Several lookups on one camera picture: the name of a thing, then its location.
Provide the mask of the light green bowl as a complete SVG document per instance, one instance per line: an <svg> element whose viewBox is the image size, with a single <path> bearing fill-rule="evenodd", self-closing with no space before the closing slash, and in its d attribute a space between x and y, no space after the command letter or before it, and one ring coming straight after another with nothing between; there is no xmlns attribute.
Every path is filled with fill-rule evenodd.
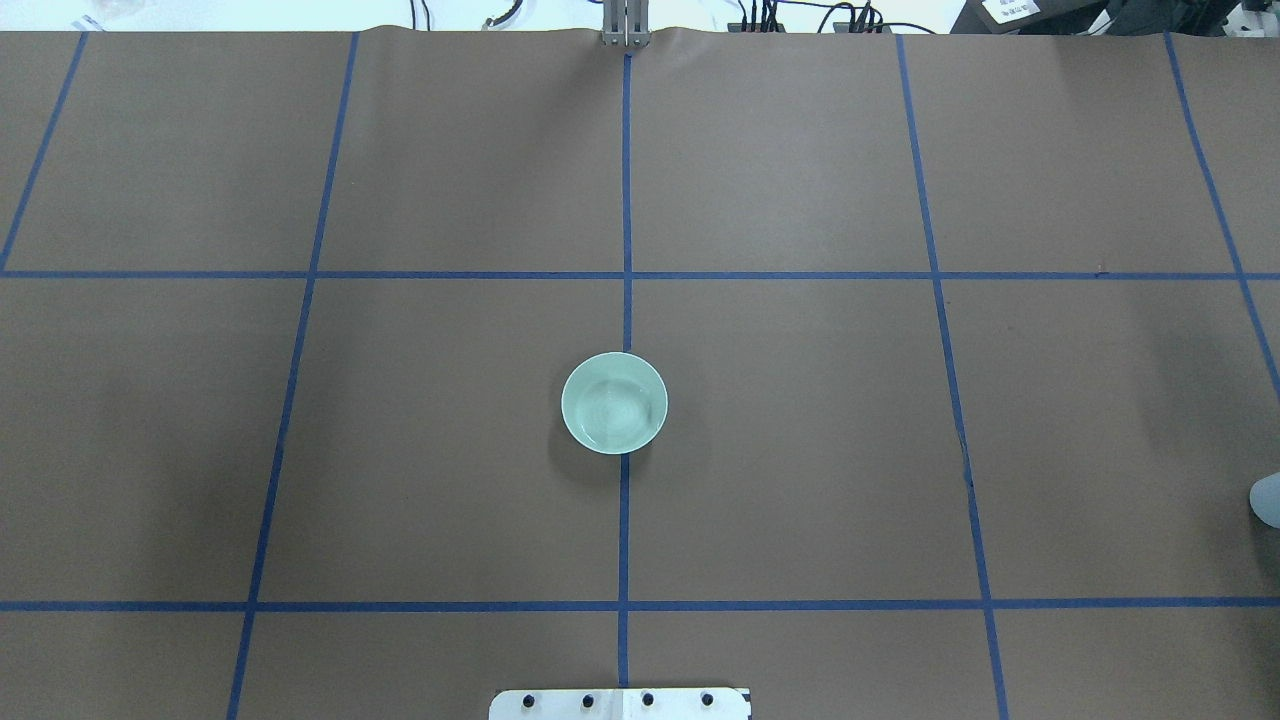
<svg viewBox="0 0 1280 720"><path fill-rule="evenodd" d="M635 452L660 433L669 393L660 373L628 352L598 354L566 378L559 413L584 448L603 455Z"/></svg>

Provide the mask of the light blue paper cup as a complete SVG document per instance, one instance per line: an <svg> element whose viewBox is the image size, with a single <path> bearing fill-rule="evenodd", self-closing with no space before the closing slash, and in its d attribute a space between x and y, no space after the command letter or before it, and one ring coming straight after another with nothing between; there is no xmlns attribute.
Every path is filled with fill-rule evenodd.
<svg viewBox="0 0 1280 720"><path fill-rule="evenodd" d="M1253 515L1265 525L1280 528L1280 475L1260 478L1249 491L1249 506Z"/></svg>

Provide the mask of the aluminium frame post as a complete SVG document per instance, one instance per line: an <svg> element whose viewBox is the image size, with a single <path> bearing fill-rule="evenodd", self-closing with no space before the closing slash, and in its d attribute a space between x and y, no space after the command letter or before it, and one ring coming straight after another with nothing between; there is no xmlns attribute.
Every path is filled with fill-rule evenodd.
<svg viewBox="0 0 1280 720"><path fill-rule="evenodd" d="M602 44L607 47L637 49L652 41L650 1L604 0L602 8Z"/></svg>

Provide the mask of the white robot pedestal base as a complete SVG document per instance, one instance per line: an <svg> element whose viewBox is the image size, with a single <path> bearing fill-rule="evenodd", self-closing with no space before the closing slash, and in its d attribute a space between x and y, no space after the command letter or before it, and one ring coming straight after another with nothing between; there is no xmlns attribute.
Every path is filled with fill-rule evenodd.
<svg viewBox="0 0 1280 720"><path fill-rule="evenodd" d="M750 691L731 687L502 691L489 719L751 719Z"/></svg>

